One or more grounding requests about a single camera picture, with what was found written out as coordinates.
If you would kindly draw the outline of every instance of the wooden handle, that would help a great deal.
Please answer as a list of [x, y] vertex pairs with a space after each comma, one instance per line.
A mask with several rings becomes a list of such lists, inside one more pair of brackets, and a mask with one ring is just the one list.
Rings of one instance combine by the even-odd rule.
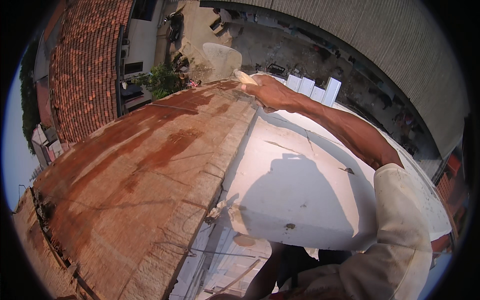
[[238, 80], [240, 80], [240, 82], [243, 83], [243, 84], [258, 85], [258, 83], [253, 78], [251, 78], [250, 76], [248, 76], [244, 72], [240, 71], [239, 69], [233, 70], [233, 73], [235, 74], [235, 77], [237, 77]]

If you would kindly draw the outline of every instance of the motorcycle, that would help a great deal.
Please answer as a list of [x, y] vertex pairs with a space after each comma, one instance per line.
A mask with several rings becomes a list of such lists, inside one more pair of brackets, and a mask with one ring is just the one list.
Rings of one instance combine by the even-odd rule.
[[170, 25], [167, 29], [166, 39], [170, 43], [173, 43], [178, 40], [180, 36], [181, 27], [183, 24], [183, 13], [181, 13], [181, 10], [173, 12], [165, 17], [164, 22], [166, 23], [167, 21], [170, 21]]

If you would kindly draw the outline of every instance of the green plant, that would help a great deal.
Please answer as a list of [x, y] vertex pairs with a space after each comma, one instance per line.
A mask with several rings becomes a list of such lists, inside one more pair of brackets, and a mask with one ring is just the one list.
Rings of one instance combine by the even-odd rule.
[[141, 73], [132, 79], [136, 85], [144, 85], [157, 99], [164, 98], [181, 90], [180, 78], [165, 65], [154, 66], [149, 73]]
[[25, 51], [20, 62], [20, 94], [22, 95], [22, 130], [28, 143], [28, 149], [35, 154], [32, 144], [32, 133], [36, 125], [40, 123], [40, 113], [36, 100], [36, 89], [33, 82], [33, 70], [35, 67], [36, 50], [38, 40], [32, 41]]

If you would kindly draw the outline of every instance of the red clay roof tile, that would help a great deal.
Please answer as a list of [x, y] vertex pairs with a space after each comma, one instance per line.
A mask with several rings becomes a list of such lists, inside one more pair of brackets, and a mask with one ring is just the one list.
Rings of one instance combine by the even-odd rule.
[[50, 94], [62, 142], [75, 143], [117, 116], [115, 70], [120, 26], [133, 0], [69, 1], [52, 54]]

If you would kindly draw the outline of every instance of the white long sleeve shirt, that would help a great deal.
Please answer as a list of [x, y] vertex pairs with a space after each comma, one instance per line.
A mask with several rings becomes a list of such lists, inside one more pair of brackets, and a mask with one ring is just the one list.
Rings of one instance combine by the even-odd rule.
[[[300, 272], [300, 288], [340, 288], [354, 300], [418, 298], [427, 280], [432, 247], [410, 175], [392, 163], [375, 172], [373, 183], [377, 243], [342, 264]], [[290, 282], [279, 291], [288, 290]]]

